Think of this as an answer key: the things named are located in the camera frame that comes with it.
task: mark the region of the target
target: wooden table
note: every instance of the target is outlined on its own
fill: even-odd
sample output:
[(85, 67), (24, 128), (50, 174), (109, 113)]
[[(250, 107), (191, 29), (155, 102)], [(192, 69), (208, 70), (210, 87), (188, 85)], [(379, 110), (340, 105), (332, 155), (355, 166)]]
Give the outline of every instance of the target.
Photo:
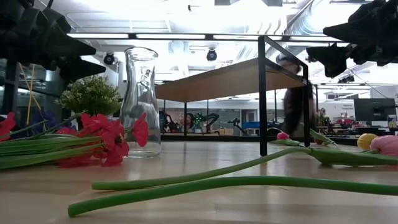
[[(26, 223), (314, 223), (398, 222), (398, 197), (294, 187), (229, 187), (121, 205), (67, 217), (70, 203), (114, 192), (90, 190), (92, 180), (134, 180), (192, 174), (258, 158), (252, 142), (164, 142), (155, 159), (127, 159), (119, 167), (42, 166), (0, 172), (2, 224)], [(282, 146), (270, 146), (275, 152)], [(346, 147), (345, 150), (357, 150)], [(292, 154), (229, 176), (286, 175), (398, 184), (395, 168), (321, 168)]]

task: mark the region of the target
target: shelf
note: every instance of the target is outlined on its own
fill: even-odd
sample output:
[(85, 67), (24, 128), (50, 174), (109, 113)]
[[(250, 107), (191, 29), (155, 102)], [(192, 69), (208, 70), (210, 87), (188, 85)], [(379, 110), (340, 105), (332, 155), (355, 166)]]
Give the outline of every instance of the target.
[[(305, 80), (266, 59), (267, 90), (306, 85)], [(211, 70), (191, 77), (156, 86), (156, 97), (162, 100), (193, 102), (259, 91), (258, 59)]]

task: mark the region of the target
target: computer monitor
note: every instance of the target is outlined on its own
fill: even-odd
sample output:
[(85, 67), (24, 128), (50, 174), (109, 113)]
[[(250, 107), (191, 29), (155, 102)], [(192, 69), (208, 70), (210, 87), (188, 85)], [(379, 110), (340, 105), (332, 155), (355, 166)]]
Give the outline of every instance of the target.
[(387, 121), (388, 115), (396, 115), (394, 99), (354, 99), (356, 121)]

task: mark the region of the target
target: security camera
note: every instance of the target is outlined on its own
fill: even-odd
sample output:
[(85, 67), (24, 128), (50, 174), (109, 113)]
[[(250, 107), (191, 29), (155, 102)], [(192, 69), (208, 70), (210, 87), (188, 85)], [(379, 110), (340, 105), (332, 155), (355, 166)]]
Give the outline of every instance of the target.
[(217, 53), (215, 49), (210, 49), (209, 52), (207, 52), (207, 61), (212, 62), (217, 59)]
[(114, 65), (118, 62), (118, 58), (114, 56), (114, 52), (107, 52), (104, 57), (104, 63), (106, 65)]

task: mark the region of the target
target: glass carafe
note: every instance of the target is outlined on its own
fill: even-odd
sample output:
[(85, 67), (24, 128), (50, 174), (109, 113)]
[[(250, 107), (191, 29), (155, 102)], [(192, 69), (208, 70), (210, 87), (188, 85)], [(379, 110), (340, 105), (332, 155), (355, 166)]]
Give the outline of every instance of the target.
[(155, 62), (157, 53), (144, 47), (131, 47), (125, 52), (127, 90), (124, 95), (120, 121), (125, 128), (134, 126), (143, 113), (149, 127), (148, 143), (140, 147), (131, 133), (126, 134), (129, 157), (154, 157), (159, 155), (160, 124), (159, 110), (155, 95)]

